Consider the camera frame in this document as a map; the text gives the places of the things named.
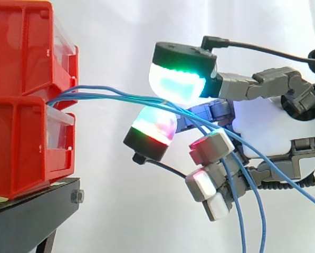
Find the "metal bolt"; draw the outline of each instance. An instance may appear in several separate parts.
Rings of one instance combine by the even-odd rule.
[[[73,190],[72,203],[81,204],[84,201],[84,190]]]

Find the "green light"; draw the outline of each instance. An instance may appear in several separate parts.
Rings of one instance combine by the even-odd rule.
[[[196,73],[169,70],[153,63],[149,82],[159,97],[178,104],[191,104],[202,93],[205,78],[199,77]]]
[[[174,113],[153,107],[144,107],[132,127],[169,146],[177,129]]]

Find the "wire bundle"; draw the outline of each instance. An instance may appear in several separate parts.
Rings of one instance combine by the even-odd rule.
[[[95,89],[95,90],[106,90],[106,91],[111,91],[116,93],[117,95],[106,95],[106,94],[96,94],[96,93],[83,93],[83,92],[73,92],[76,91],[77,89]],[[183,115],[187,117],[188,119],[194,121],[196,123],[196,126],[201,130],[203,134],[206,134],[206,132],[202,129],[202,127],[199,124],[202,124],[203,126],[207,127],[209,130],[214,130],[214,129],[219,129],[221,128],[218,125],[215,125],[211,122],[208,122],[206,120],[203,120],[193,113],[181,109],[178,106],[174,105],[171,102],[165,101],[160,98],[153,98],[149,96],[137,96],[137,95],[132,95],[128,94],[125,92],[118,91],[114,88],[107,87],[107,86],[89,86],[89,85],[80,85],[74,88],[71,88],[65,92],[63,92],[58,98],[49,101],[48,104],[51,106],[54,106],[55,103],[60,102],[60,101],[69,101],[69,100],[91,100],[91,99],[114,99],[114,100],[119,100],[119,101],[125,101],[125,102],[131,102],[131,103],[137,103],[137,104],[143,104],[146,106],[151,106],[155,108],[159,108],[161,110],[166,110],[172,113],[176,113],[179,115]],[[311,200],[315,204],[315,198],[308,194],[306,191],[304,191],[302,188],[300,188],[299,185],[297,185],[295,182],[293,182],[289,177],[287,177],[269,158],[264,156],[262,153],[260,153],[258,150],[256,150],[254,147],[252,147],[249,143],[247,143],[244,139],[239,137],[237,134],[225,129],[226,133],[234,138],[237,141],[240,141],[242,144],[250,148],[252,151],[254,151],[260,158],[262,158],[270,167],[273,169],[284,181],[286,181],[291,187],[297,189],[301,194],[303,194],[305,197],[307,197],[309,200]],[[257,187],[252,180],[251,176],[243,166],[242,162],[240,159],[232,153],[234,156],[234,159],[237,161],[238,165],[240,166],[241,171],[243,172],[246,180],[248,181],[251,189],[254,191],[256,200],[259,205],[259,210],[261,214],[261,219],[262,219],[262,241],[261,241],[261,246],[260,246],[260,252],[264,252],[265,248],[265,240],[266,240],[266,219],[265,219],[265,213],[262,205],[262,201],[260,198],[260,195],[257,191]],[[226,166],[226,163],[224,160],[222,160],[225,170],[227,172],[227,175],[231,175],[230,171],[228,170],[228,167]],[[244,224],[243,224],[243,218],[242,218],[242,213],[240,209],[240,205],[236,196],[236,190],[235,190],[235,185],[231,177],[227,176],[228,180],[230,182],[232,192],[234,193],[234,201],[236,204],[237,212],[238,212],[238,218],[240,220],[240,227],[241,227],[241,237],[242,237],[242,244],[243,244],[243,252],[246,252],[246,243],[245,243],[245,232],[244,232]]]

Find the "red storage drawer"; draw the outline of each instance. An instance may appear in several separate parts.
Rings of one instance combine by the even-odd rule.
[[[0,96],[48,101],[77,84],[78,48],[54,18],[51,3],[0,1]]]
[[[36,97],[0,97],[0,197],[14,199],[74,172],[74,116]]]

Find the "black metal stand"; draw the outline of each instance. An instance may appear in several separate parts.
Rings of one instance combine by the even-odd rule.
[[[65,178],[59,185],[13,201],[0,203],[0,253],[52,251],[55,231],[75,213],[79,178]]]

